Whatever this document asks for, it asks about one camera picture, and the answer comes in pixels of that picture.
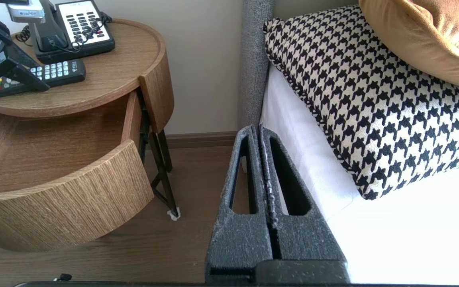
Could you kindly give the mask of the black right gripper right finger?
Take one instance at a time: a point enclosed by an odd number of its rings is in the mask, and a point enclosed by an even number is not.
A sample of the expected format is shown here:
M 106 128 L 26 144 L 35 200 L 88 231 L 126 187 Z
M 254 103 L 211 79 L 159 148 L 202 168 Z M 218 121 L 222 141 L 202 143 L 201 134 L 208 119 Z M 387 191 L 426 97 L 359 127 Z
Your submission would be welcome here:
M 263 125 L 260 155 L 273 257 L 346 264 L 337 240 L 282 141 Z

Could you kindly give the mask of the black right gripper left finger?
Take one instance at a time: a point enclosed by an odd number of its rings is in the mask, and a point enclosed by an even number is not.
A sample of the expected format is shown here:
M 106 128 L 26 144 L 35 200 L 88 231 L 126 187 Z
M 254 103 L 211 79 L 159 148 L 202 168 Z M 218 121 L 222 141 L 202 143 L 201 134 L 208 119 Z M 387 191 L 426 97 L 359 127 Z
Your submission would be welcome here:
M 246 158 L 249 214 L 232 207 L 241 158 Z M 206 283 L 255 283 L 259 263 L 273 258 L 267 225 L 267 199 L 262 162 L 254 125 L 241 129 L 235 137 L 205 258 Z

